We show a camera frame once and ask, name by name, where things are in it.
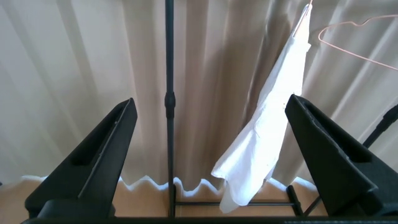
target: curtain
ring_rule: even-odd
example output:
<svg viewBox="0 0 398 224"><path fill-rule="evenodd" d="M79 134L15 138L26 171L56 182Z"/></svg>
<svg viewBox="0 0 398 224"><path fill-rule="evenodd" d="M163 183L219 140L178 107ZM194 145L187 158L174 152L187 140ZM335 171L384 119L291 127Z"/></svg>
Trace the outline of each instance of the curtain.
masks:
<svg viewBox="0 0 398 224"><path fill-rule="evenodd" d="M210 176L250 119L259 91L308 1L175 0L175 176ZM164 2L0 3L0 182L46 176L120 101L138 120L122 177L167 181ZM398 74L319 43L328 24L392 14L395 0L315 0L303 96L363 142L398 103ZM328 30L324 39L398 66L397 19ZM398 169L393 124L370 148ZM288 127L274 177L310 179Z"/></svg>

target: wooden floor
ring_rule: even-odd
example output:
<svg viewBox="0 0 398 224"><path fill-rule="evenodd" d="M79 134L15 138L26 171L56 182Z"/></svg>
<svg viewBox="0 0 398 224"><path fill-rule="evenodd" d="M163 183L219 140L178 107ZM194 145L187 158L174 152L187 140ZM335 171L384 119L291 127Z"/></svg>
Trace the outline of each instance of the wooden floor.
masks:
<svg viewBox="0 0 398 224"><path fill-rule="evenodd" d="M40 180L23 178L13 186L0 187L0 223L20 223L27 219L24 208L25 198L40 184ZM305 210L318 196L313 185L306 182L294 182L297 197ZM214 192L211 187L201 184L194 192L184 192L177 184L178 201L220 201L222 190ZM265 183L254 197L255 200L275 200L287 202L284 190L273 184ZM119 182L113 204L117 217L166 217L168 210L168 191L159 187L150 179L142 179L134 185L126 186ZM320 204L311 215L326 215ZM218 206L178 206L176 217L225 217L225 216L294 216L291 207L240 207L229 214L222 214Z"/></svg>

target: white towel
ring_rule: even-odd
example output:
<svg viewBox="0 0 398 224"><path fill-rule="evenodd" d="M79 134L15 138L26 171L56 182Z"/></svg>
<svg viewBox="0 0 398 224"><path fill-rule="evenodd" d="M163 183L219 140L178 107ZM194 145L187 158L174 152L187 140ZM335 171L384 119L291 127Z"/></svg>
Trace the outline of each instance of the white towel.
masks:
<svg viewBox="0 0 398 224"><path fill-rule="evenodd" d="M223 213L247 205L264 179L272 175L287 126L287 101L291 94L302 92L305 56L311 46L308 43L311 9L312 5L305 6L300 26L293 30L262 87L251 120L211 172L227 181L220 203Z"/></svg>

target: white cloth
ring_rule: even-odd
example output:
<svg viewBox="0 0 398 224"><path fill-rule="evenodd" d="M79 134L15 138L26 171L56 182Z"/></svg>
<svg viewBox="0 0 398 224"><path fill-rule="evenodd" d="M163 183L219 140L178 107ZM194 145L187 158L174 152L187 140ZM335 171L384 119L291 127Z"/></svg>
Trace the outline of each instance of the white cloth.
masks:
<svg viewBox="0 0 398 224"><path fill-rule="evenodd" d="M305 56L311 46L308 43L311 9L311 5L305 6L301 25L293 30L262 87L251 120L211 172L227 181L220 203L224 213L247 205L264 179L272 175L287 126L286 104L291 94L301 95L302 92Z"/></svg>

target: curtain fold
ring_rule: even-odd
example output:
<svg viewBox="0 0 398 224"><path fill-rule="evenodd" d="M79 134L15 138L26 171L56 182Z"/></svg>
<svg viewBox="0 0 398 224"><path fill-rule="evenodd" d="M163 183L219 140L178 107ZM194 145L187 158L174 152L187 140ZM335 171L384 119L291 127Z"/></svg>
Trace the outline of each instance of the curtain fold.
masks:
<svg viewBox="0 0 398 224"><path fill-rule="evenodd" d="M214 186L215 162L258 94L308 1L175 0L175 176ZM164 2L0 3L0 182L48 175L120 101L138 120L122 177L167 181ZM395 0L316 0L303 96L363 142L398 103L398 74L319 43L328 24L392 14ZM398 20L328 30L324 39L398 66ZM395 170L398 124L370 148ZM288 127L274 177L310 179Z"/></svg>

